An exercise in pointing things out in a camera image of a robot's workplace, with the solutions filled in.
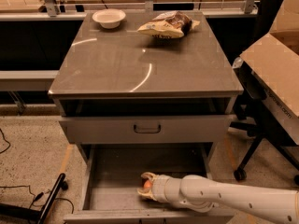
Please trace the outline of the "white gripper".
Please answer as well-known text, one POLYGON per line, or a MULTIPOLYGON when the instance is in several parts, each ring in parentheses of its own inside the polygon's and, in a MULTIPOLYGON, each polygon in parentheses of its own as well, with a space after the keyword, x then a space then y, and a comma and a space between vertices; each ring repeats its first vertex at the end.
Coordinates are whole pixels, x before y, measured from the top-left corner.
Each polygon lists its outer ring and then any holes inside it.
POLYGON ((156 175, 152 172, 145 172, 141 177, 152 182, 152 187, 138 189, 137 193, 140 196, 160 203, 177 203, 182 200, 180 178, 174 178, 169 175, 156 175))

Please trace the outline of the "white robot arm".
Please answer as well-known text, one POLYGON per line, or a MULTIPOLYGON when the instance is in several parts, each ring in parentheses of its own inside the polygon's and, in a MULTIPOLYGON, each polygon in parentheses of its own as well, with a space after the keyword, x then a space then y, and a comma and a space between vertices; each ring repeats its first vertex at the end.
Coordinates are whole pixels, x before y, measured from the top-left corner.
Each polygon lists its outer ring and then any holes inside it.
POLYGON ((141 177, 145 184, 138 194, 159 203, 200 213, 208 212, 213 203, 221 203, 275 224, 299 224, 297 190, 221 183, 200 175, 174 178, 146 172, 141 177))

